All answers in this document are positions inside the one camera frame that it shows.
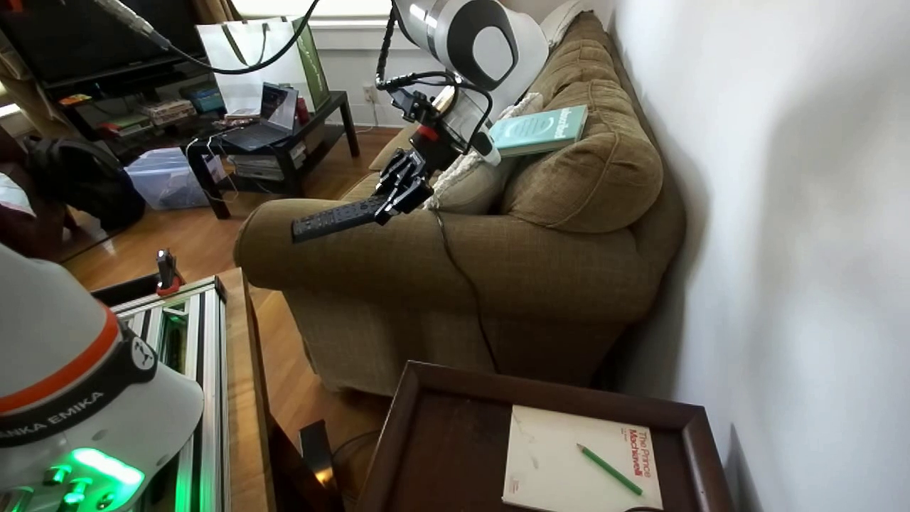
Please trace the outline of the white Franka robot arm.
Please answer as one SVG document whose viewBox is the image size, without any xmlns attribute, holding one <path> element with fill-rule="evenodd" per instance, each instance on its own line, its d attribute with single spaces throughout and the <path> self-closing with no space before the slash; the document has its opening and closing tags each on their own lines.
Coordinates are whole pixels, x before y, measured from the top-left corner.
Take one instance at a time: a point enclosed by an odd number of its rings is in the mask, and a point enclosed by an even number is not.
<svg viewBox="0 0 910 512">
<path fill-rule="evenodd" d="M 393 35 L 426 51 L 438 71 L 386 75 Z M 433 175 L 461 156 L 501 162 L 491 121 L 515 105 L 549 59 L 542 30 L 501 0 L 393 0 L 376 89 L 416 126 L 376 185 L 376 219 L 416 210 Z"/>
</svg>

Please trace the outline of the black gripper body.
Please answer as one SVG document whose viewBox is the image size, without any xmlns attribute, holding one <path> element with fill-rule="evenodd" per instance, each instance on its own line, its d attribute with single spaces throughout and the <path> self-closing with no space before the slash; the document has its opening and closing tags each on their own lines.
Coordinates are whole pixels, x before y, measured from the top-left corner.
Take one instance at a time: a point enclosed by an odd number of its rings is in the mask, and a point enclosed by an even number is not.
<svg viewBox="0 0 910 512">
<path fill-rule="evenodd" d="M 454 104 L 454 86 L 443 86 L 436 96 L 417 89 L 399 94 L 394 105 L 416 126 L 406 152 L 394 159 L 406 183 L 430 180 L 464 155 L 464 136 L 450 126 Z"/>
</svg>

